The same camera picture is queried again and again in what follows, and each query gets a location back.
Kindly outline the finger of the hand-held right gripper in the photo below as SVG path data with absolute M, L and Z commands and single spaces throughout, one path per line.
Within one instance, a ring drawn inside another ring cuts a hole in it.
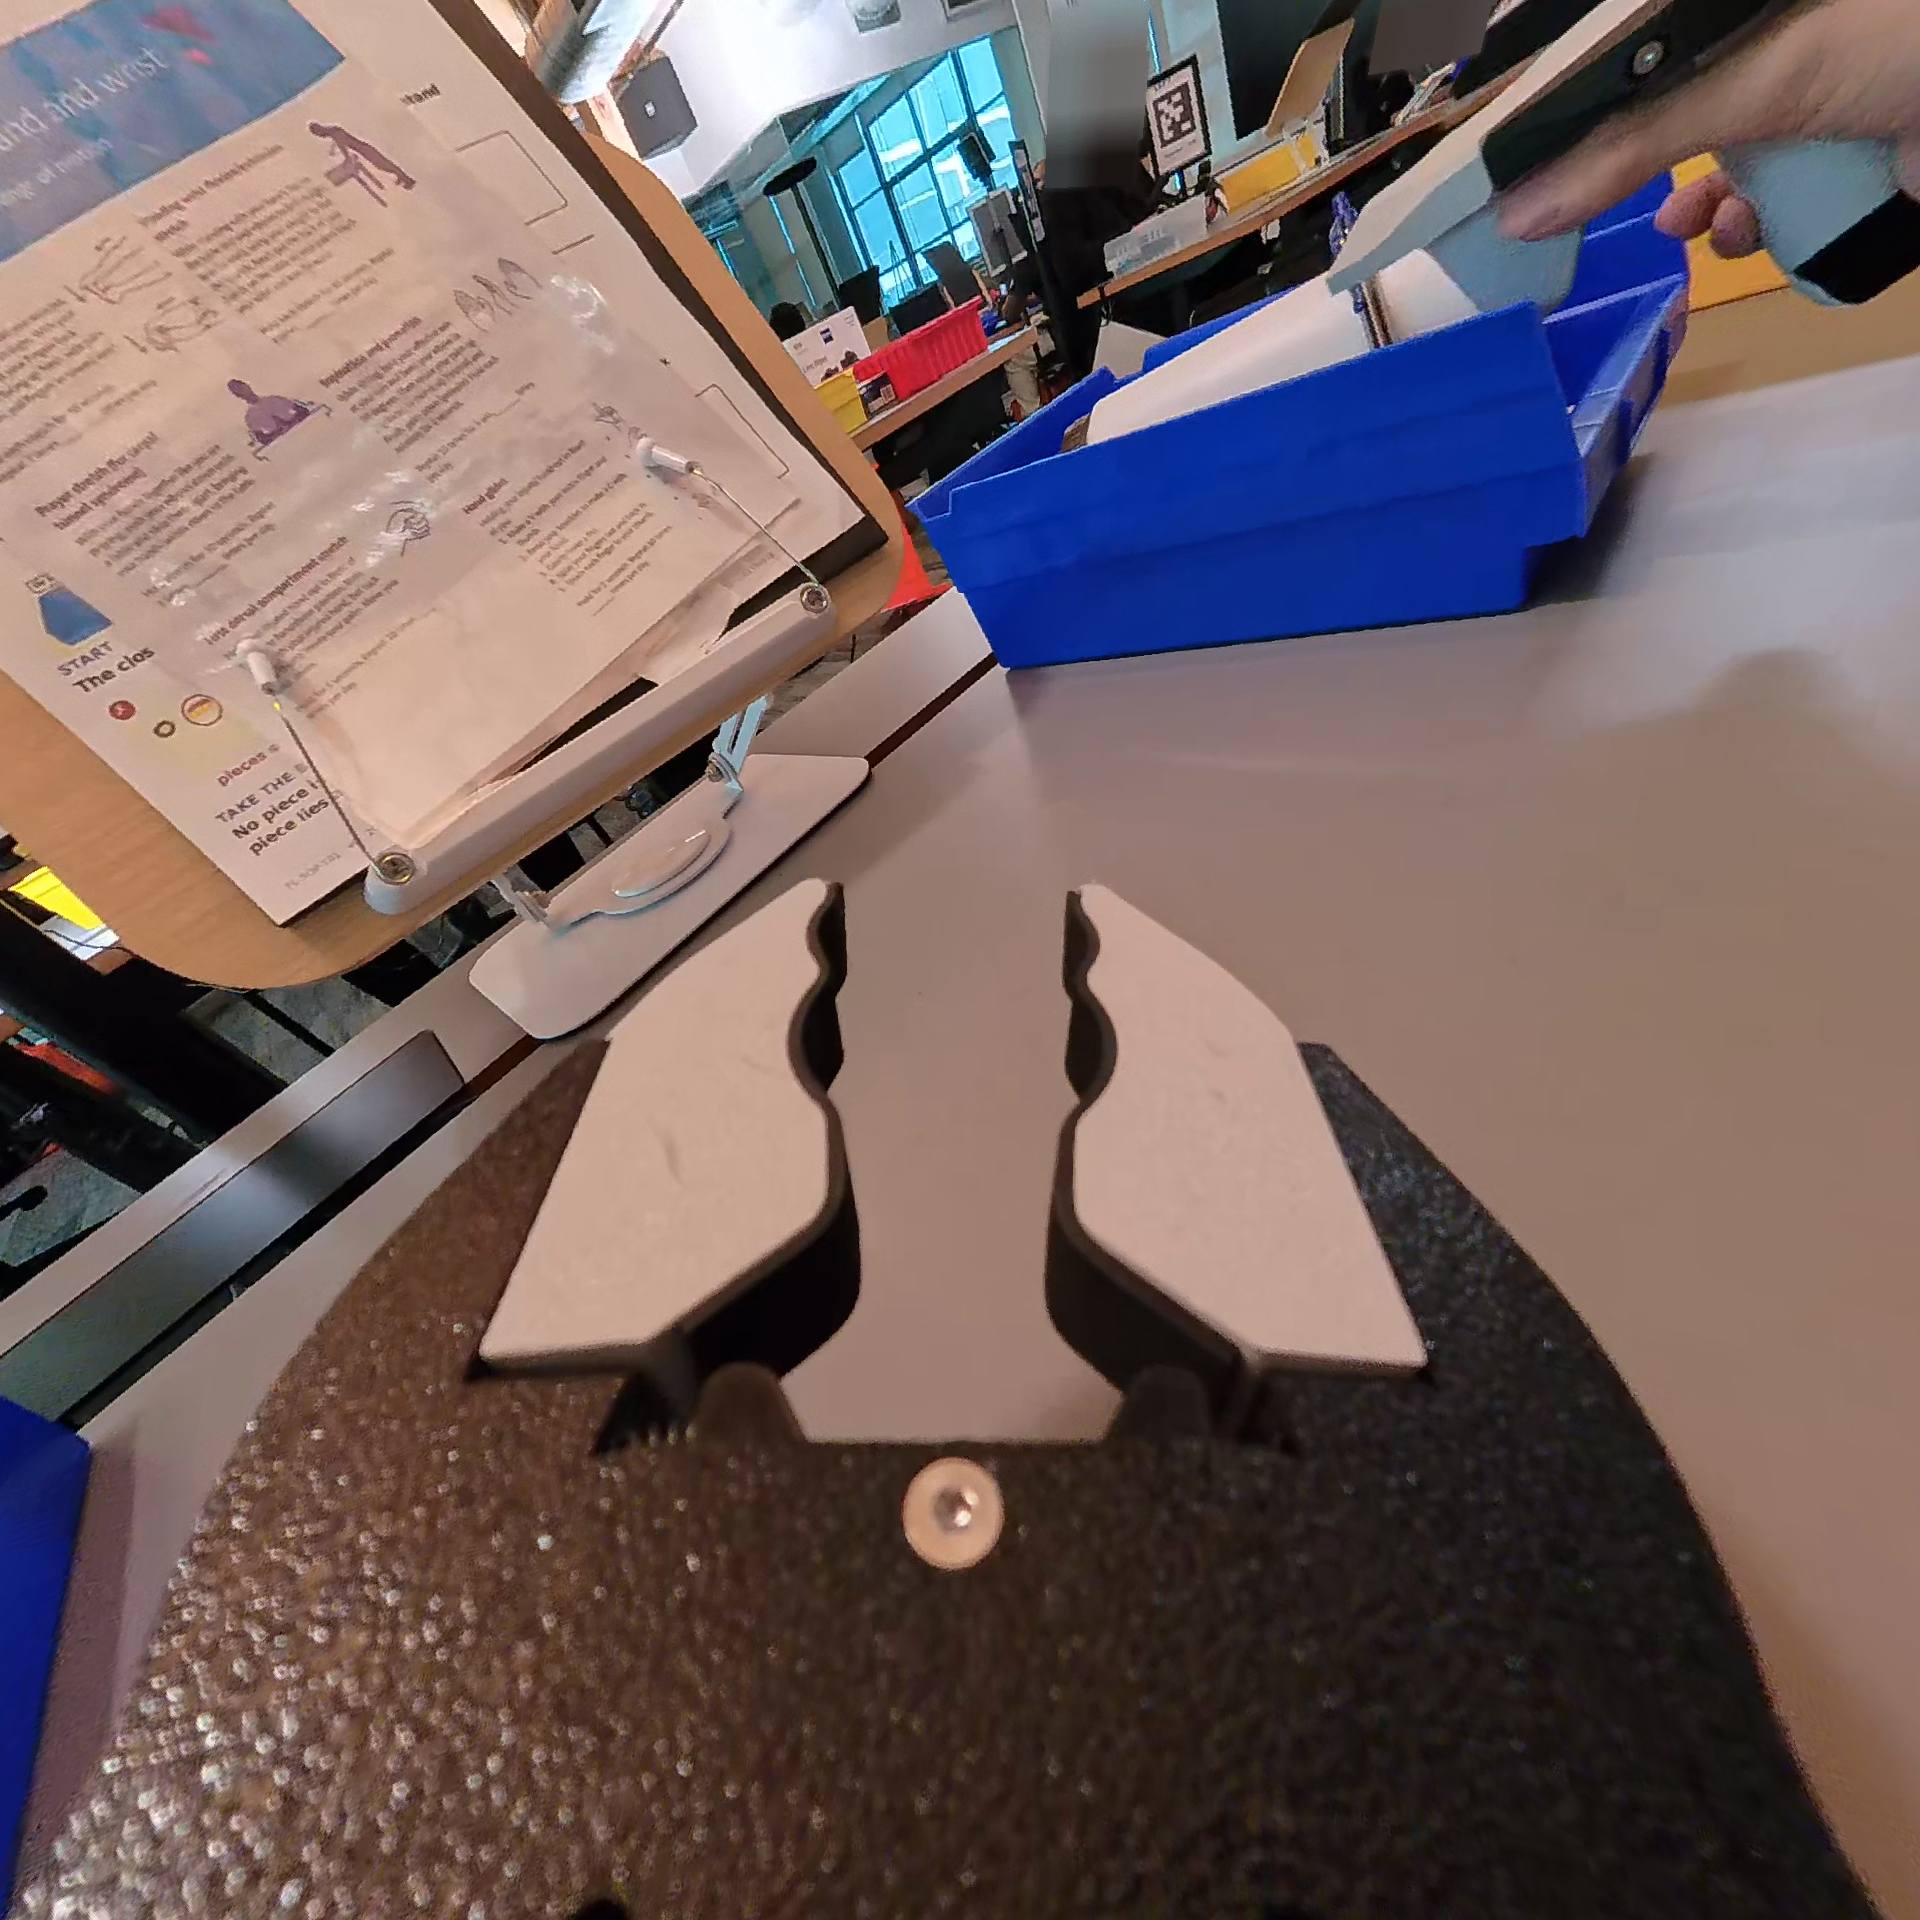
M 1357 211 L 1331 258 L 1327 290 L 1350 294 L 1403 258 L 1428 254 L 1472 305 L 1562 305 L 1582 232 L 1516 241 L 1499 229 L 1495 199 L 1482 139 L 1447 135 Z
M 1601 124 L 1744 50 L 1792 2 L 1634 2 L 1586 12 L 1483 115 L 1482 172 L 1503 195 Z

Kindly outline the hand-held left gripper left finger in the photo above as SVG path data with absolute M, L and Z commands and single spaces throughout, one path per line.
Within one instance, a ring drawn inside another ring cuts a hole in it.
M 619 1377 L 594 1438 L 680 1438 L 707 1388 L 781 1382 L 851 1319 L 843 890 L 801 879 L 607 1032 L 475 1353 L 498 1379 Z

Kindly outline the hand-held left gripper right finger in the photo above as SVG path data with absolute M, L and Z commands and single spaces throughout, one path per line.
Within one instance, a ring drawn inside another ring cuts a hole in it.
M 1428 1344 L 1285 1022 L 1113 889 L 1064 909 L 1070 1108 L 1044 1302 L 1120 1397 L 1248 1428 L 1291 1374 L 1415 1381 Z

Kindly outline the cluttered wooden desk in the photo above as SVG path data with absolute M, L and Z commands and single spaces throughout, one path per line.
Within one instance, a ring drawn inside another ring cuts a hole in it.
M 1213 252 L 1229 248 L 1249 235 L 1260 235 L 1263 229 L 1285 218 L 1289 213 L 1303 208 L 1341 188 L 1347 181 L 1355 181 L 1368 170 L 1386 165 L 1401 150 L 1421 143 L 1432 143 L 1443 132 L 1452 132 L 1452 128 L 1460 126 L 1475 112 L 1492 104 L 1492 100 L 1508 85 L 1510 80 L 1503 79 L 1478 88 L 1465 98 L 1430 106 L 1409 117 L 1403 124 L 1355 145 L 1341 156 L 1333 156 L 1323 165 L 1302 172 L 1283 187 L 1273 188 L 1272 193 L 1265 193 L 1246 205 L 1231 206 L 1217 221 L 1209 223 L 1207 231 L 1199 238 L 1109 277 L 1095 289 L 1082 292 L 1075 299 L 1075 306 L 1080 311 L 1106 308 L 1113 299 L 1126 292 L 1131 292 L 1160 277 L 1168 277 L 1191 263 L 1209 258 Z

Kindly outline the grey desk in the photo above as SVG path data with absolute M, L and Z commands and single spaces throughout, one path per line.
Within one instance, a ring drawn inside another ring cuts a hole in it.
M 375 1178 L 77 1403 L 32 1917 L 1916 1917 L 1916 361 L 1664 409 L 1503 619 L 1010 676 L 938 602 L 770 739 L 868 787 L 862 1241 L 764 1413 L 468 1374 L 594 1045 L 441 975 Z M 1044 1306 L 1067 892 L 1305 1045 L 1428 1343 L 1108 1438 Z

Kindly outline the yellow plastic bin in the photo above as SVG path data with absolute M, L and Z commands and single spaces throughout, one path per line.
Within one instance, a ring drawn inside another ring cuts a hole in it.
M 1715 172 L 1715 156 L 1689 156 L 1672 169 L 1672 190 L 1676 196 L 1689 195 L 1698 183 L 1712 181 Z M 1723 257 L 1713 251 L 1705 232 L 1686 238 L 1686 252 L 1693 314 L 1787 289 L 1785 277 L 1765 252 Z

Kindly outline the white roll in bin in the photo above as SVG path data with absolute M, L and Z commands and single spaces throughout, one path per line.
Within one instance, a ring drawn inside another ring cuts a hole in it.
M 1142 369 L 1067 430 L 1066 446 L 1120 440 L 1475 319 L 1480 306 L 1430 252 L 1409 252 L 1347 292 L 1318 277 Z

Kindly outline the red bin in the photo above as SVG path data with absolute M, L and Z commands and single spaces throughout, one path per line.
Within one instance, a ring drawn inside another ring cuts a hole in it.
M 981 299 L 951 306 L 942 316 L 910 331 L 851 367 L 862 391 L 883 387 L 891 401 L 905 402 L 950 372 L 966 369 L 990 349 Z

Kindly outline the wooden document stand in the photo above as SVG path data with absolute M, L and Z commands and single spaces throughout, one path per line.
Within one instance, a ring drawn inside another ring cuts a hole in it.
M 216 988 L 302 986 L 346 975 L 424 926 L 485 880 L 505 889 L 515 865 L 599 804 L 612 803 L 668 757 L 697 745 L 726 717 L 823 658 L 875 617 L 900 582 L 900 512 L 851 439 L 803 387 L 747 294 L 728 277 L 700 229 L 634 156 L 582 135 L 508 40 L 469 2 L 394 4 L 375 29 L 416 33 L 428 17 L 463 55 L 454 75 L 477 85 L 482 106 L 505 110 L 539 160 L 558 162 L 621 231 L 621 258 L 643 258 L 659 294 L 722 353 L 803 455 L 798 469 L 831 474 L 865 518 L 865 533 L 829 541 L 812 560 L 791 559 L 707 654 L 674 678 L 658 661 L 612 667 L 613 693 L 591 727 L 578 727 L 510 779 L 482 793 L 388 882 L 334 882 L 331 897 L 291 925 L 273 925 L 185 833 L 149 806 L 92 747 L 28 693 L 1 697 L 4 825 L 29 853 L 102 912 L 123 947 L 165 973 Z

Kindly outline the yellow box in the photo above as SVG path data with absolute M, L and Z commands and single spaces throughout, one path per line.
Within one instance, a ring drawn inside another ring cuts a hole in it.
M 13 867 L 4 875 L 4 903 L 12 912 L 33 925 L 57 947 L 71 953 L 92 953 L 106 943 L 112 930 L 48 868 Z

